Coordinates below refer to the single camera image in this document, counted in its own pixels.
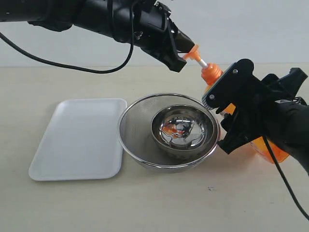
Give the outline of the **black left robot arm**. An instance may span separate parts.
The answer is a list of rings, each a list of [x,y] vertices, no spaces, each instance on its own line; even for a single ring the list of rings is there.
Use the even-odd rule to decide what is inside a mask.
[[[119,43],[137,46],[179,72],[182,53],[194,42],[172,21],[168,6],[155,0],[3,0],[1,22],[27,22],[62,32],[77,26]]]

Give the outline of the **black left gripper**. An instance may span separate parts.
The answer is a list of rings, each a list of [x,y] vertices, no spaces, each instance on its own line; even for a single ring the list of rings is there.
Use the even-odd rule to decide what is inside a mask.
[[[186,61],[178,53],[188,53],[195,43],[169,19],[169,8],[155,0],[108,0],[106,36],[130,44],[161,61],[169,70],[180,72]]]

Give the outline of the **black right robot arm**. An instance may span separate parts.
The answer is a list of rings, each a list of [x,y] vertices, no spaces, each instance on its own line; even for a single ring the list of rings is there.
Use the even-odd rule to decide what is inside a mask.
[[[233,114],[224,117],[226,131],[218,145],[227,154],[265,136],[278,148],[309,169],[309,107],[297,97],[307,79],[300,68],[282,78],[270,73],[262,80],[253,74],[249,59],[233,63],[203,95],[202,103],[219,114],[230,104]]]

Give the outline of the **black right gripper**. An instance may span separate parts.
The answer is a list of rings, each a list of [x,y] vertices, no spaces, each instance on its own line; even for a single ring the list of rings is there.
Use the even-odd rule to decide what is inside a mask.
[[[205,108],[216,113],[236,107],[224,115],[226,135],[218,146],[230,154],[263,136],[276,145],[308,145],[309,107],[296,96],[307,75],[292,68],[282,78],[271,73],[259,80],[253,71],[250,59],[233,63],[202,97]]]

